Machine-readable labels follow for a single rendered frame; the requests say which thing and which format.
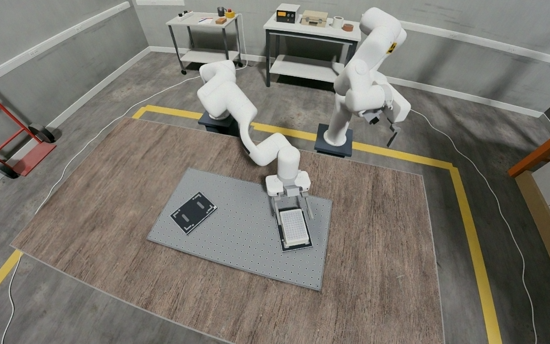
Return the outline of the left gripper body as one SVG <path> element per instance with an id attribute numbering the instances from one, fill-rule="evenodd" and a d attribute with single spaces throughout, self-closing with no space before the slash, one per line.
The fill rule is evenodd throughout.
<path id="1" fill-rule="evenodd" d="M 386 84 L 391 88 L 391 107 L 384 108 L 384 115 L 391 123 L 402 122 L 410 112 L 410 103 L 397 92 L 386 80 L 375 80 L 372 85 Z"/>

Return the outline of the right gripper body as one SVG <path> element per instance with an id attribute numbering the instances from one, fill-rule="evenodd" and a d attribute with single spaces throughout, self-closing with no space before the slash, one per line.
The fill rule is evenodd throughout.
<path id="1" fill-rule="evenodd" d="M 266 189 L 269 196 L 277 196 L 279 192 L 284 192 L 285 188 L 283 182 L 281 182 L 277 175 L 269 175 L 265 179 Z M 310 188 L 310 179 L 306 171 L 301 171 L 295 180 L 296 186 L 302 186 L 303 192 Z"/>

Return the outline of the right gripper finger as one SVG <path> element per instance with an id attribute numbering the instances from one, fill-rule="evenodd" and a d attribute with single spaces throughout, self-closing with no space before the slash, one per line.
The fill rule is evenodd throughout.
<path id="1" fill-rule="evenodd" d="M 285 192 L 279 192 L 277 197 L 274 197 L 276 217 L 278 225 L 282 225 L 281 213 L 278 212 L 277 201 L 281 201 L 281 197 L 286 196 Z"/>
<path id="2" fill-rule="evenodd" d="M 312 210 L 311 210 L 311 207 L 310 207 L 310 204 L 308 202 L 308 192 L 304 192 L 303 193 L 303 190 L 302 191 L 299 191 L 299 194 L 301 194 L 301 197 L 302 198 L 305 198 L 305 201 L 307 203 L 307 214 L 308 214 L 308 219 L 309 220 L 313 220 L 314 219 L 314 215 L 312 214 Z"/>

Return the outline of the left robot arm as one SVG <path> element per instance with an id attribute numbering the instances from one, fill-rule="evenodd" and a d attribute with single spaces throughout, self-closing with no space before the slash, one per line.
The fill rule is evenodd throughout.
<path id="1" fill-rule="evenodd" d="M 334 81 L 335 105 L 329 129 L 324 133 L 324 140 L 332 146 L 346 142 L 353 114 L 364 116 L 370 125 L 375 125 L 384 108 L 391 107 L 391 88 L 386 84 L 372 86 L 372 82 L 388 81 L 376 70 L 403 44 L 407 33 L 399 20 L 376 7 L 364 13 L 360 30 L 368 37 Z"/>

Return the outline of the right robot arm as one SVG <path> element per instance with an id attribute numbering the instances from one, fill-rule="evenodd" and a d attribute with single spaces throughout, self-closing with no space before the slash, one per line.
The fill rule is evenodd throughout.
<path id="1" fill-rule="evenodd" d="M 281 133 L 275 133 L 257 146 L 248 134 L 257 108 L 251 103 L 236 83 L 236 69 L 231 60 L 205 64 L 200 67 L 204 86 L 197 91 L 202 106 L 211 119 L 223 120 L 231 114 L 239 124 L 239 137 L 243 149 L 259 166 L 266 166 L 278 157 L 277 177 L 283 182 L 285 194 L 299 195 L 303 187 L 296 186 L 300 152 Z M 207 83 L 207 84 L 206 84 Z"/>

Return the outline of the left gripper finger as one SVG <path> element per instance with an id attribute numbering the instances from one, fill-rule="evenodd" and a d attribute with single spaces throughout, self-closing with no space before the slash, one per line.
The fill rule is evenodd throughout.
<path id="1" fill-rule="evenodd" d="M 391 123 L 391 121 L 390 121 L 389 119 L 388 119 L 388 121 Z M 400 133 L 401 128 L 400 128 L 400 127 L 396 127 L 396 124 L 397 124 L 397 122 L 396 122 L 396 123 L 391 123 L 390 129 L 391 129 L 391 131 L 393 131 L 393 133 L 395 133 L 395 134 L 394 134 L 393 137 L 391 137 L 391 139 L 389 140 L 389 142 L 388 142 L 388 144 L 387 144 L 388 148 L 391 148 L 391 146 L 393 146 L 393 144 L 395 143 L 396 137 L 397 137 L 397 136 L 399 135 L 399 133 Z"/>

